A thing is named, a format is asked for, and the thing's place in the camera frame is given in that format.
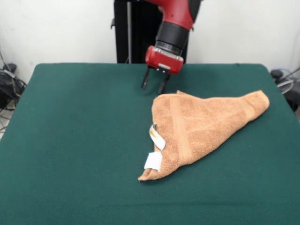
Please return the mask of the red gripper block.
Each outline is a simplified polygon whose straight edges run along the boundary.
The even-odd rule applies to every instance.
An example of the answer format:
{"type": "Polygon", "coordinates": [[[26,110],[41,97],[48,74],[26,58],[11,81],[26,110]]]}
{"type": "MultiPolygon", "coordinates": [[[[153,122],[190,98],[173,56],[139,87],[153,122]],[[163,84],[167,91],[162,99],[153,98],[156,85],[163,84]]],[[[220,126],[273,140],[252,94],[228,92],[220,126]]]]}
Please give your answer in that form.
{"type": "Polygon", "coordinates": [[[181,56],[174,55],[151,45],[146,52],[145,62],[148,66],[142,80],[141,88],[145,89],[147,87],[151,67],[161,68],[168,72],[158,89],[158,94],[163,94],[170,79],[170,74],[178,74],[180,72],[184,64],[184,59],[181,56]]]}

